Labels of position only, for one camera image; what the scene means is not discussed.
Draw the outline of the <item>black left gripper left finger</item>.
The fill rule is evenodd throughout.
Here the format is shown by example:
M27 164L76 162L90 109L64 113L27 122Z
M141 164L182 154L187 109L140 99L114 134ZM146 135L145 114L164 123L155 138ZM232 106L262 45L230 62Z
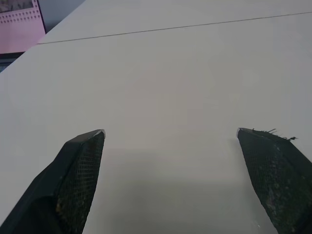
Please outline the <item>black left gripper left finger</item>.
M67 141L0 227L2 234L80 234L97 187L103 129Z

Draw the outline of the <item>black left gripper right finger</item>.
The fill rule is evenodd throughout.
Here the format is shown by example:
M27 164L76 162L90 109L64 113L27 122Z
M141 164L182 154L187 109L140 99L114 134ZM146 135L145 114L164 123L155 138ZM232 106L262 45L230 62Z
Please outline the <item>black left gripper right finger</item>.
M312 163L273 131L238 128L253 189L280 234L312 232Z

